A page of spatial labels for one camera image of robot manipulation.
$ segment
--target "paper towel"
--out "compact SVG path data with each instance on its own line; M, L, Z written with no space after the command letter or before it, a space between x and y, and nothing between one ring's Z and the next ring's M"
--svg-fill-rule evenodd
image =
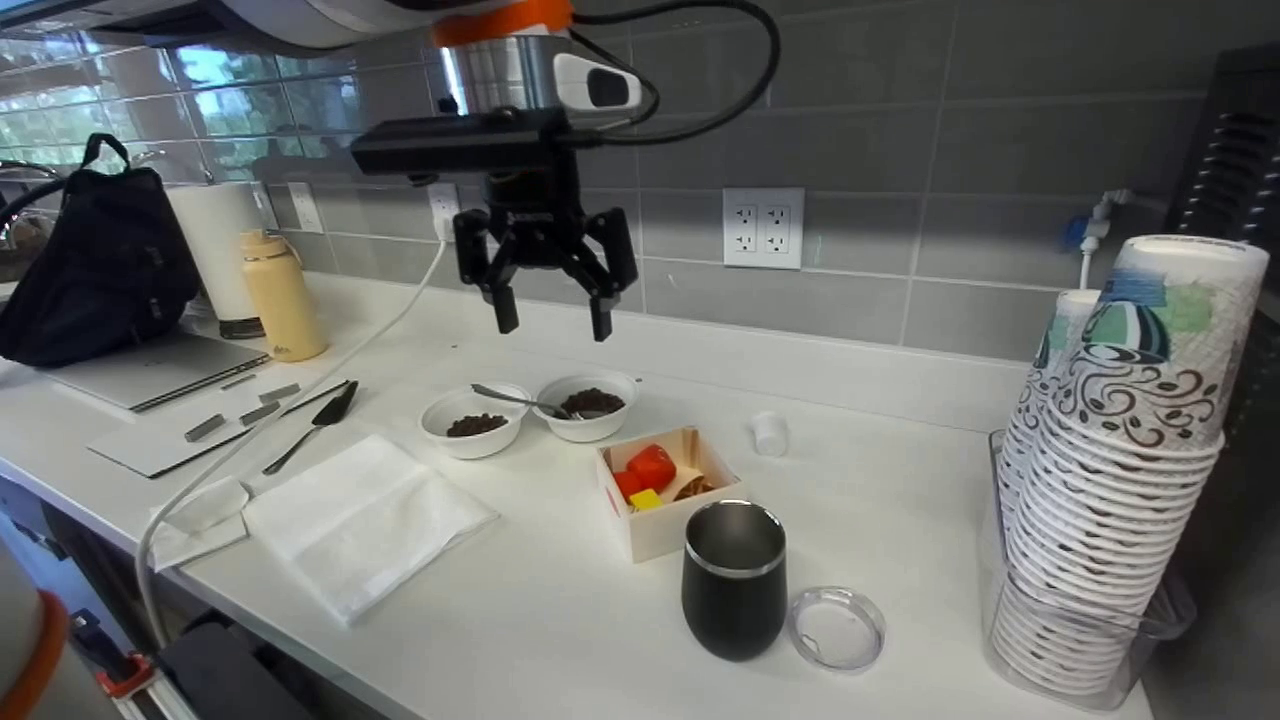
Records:
M187 235L197 272L224 334L259 334L251 295L240 272L240 240L265 227L251 183L183 183L169 188L176 223Z
M245 525L351 624L488 516L392 441L365 436L251 499Z

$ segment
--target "black tumbler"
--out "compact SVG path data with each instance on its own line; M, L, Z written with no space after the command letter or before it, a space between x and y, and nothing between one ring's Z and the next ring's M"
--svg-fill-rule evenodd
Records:
M747 499L700 507L686 529L682 602L692 634L725 654L761 654L790 614L790 532Z

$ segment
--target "bottle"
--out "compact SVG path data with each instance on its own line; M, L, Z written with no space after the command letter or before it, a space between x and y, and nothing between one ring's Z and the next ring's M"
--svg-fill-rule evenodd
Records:
M301 272L301 257L265 227L245 235L245 282L279 363L314 358L327 347Z

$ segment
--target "wall outlet cover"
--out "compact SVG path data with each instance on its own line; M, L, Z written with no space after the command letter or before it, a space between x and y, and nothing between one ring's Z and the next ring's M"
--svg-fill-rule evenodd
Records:
M801 266L804 262L804 188L727 188L725 262Z

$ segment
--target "cup lid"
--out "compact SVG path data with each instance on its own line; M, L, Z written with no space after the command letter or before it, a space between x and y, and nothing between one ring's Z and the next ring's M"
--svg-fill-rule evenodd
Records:
M822 666L858 672L884 647L884 614L851 589L804 589L791 599L790 634Z

